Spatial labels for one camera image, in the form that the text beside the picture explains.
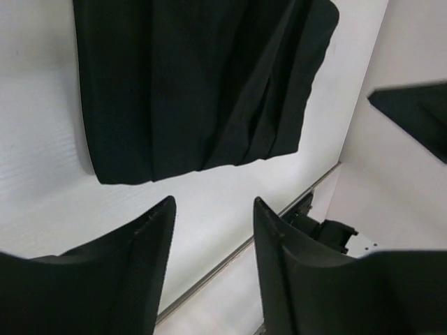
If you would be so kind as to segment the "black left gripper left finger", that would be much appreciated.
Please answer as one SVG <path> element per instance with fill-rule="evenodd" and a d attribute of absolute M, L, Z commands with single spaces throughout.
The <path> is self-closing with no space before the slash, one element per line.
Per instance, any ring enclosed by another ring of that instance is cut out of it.
<path fill-rule="evenodd" d="M 2 334 L 152 334 L 176 216 L 174 197 L 61 255 L 1 254 Z"/>

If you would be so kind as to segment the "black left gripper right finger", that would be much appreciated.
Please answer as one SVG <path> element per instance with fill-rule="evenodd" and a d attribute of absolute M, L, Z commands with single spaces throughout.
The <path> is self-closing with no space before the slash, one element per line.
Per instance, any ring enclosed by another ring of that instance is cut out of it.
<path fill-rule="evenodd" d="M 347 255 L 254 200 L 254 242 L 269 334 L 445 334 L 446 252 Z"/>

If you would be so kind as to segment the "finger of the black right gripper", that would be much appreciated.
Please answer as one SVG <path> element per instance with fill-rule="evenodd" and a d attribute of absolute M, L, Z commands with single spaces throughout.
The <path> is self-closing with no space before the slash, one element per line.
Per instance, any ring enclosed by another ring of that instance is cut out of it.
<path fill-rule="evenodd" d="M 440 161 L 446 162 L 446 82 L 374 90 L 368 101 Z"/>

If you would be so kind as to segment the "black pleated skirt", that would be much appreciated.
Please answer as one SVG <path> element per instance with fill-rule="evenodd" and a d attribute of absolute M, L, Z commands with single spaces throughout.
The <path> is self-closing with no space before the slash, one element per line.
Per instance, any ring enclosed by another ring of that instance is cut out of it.
<path fill-rule="evenodd" d="M 331 1 L 75 1 L 80 95 L 102 184 L 298 150 L 339 22 Z"/>

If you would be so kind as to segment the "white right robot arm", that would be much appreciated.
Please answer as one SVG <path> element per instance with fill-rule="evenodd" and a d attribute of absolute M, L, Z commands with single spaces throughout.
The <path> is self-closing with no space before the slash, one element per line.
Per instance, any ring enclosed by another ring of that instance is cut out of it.
<path fill-rule="evenodd" d="M 382 87 L 356 126 L 323 221 L 292 224 L 353 257 L 446 248 L 446 83 Z"/>

